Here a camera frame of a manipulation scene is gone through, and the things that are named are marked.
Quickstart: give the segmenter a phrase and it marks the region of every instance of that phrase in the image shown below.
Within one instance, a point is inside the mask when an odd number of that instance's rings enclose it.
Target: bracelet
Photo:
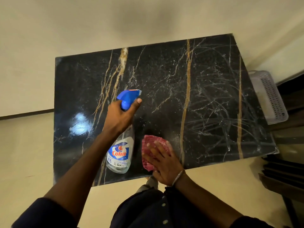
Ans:
[[[185,173],[185,170],[182,170],[175,178],[175,180],[172,183],[172,186],[177,182],[177,180],[182,176],[182,174]]]

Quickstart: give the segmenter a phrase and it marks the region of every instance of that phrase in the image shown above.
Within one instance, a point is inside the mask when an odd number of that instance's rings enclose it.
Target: pink cloth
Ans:
[[[148,143],[150,143],[151,146],[155,147],[154,141],[158,141],[163,146],[163,148],[167,151],[167,153],[170,154],[169,147],[166,144],[166,140],[163,139],[163,138],[161,138],[161,137],[156,137],[156,136],[153,136],[153,135],[145,135],[143,137],[143,140],[141,142],[141,145],[142,145],[141,146],[141,152],[142,153],[146,153],[146,154],[150,155],[151,157],[154,157],[154,155],[152,154],[152,152],[150,151],[150,149],[147,147]],[[148,163],[147,160],[144,159],[144,158],[141,158],[141,159],[142,159],[142,162],[143,162],[142,163],[143,167],[147,171],[154,170],[154,166],[152,164]]]

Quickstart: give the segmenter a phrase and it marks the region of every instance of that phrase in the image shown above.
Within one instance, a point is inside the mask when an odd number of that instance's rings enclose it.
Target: marble tabletop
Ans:
[[[102,162],[93,186],[148,176],[145,134],[170,141],[185,169],[275,153],[264,114],[232,34],[57,57],[54,180],[102,131],[108,105],[141,89],[131,167]]]

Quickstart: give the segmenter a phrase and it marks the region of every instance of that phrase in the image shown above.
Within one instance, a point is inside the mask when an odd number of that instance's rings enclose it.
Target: blue spray nozzle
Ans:
[[[141,90],[124,90],[117,99],[121,100],[121,109],[127,111],[138,96],[141,95]]]

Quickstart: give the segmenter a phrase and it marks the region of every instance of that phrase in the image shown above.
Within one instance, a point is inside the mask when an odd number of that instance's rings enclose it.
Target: blue label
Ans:
[[[127,160],[129,156],[129,145],[127,142],[120,142],[111,146],[108,150],[108,154],[117,160]]]

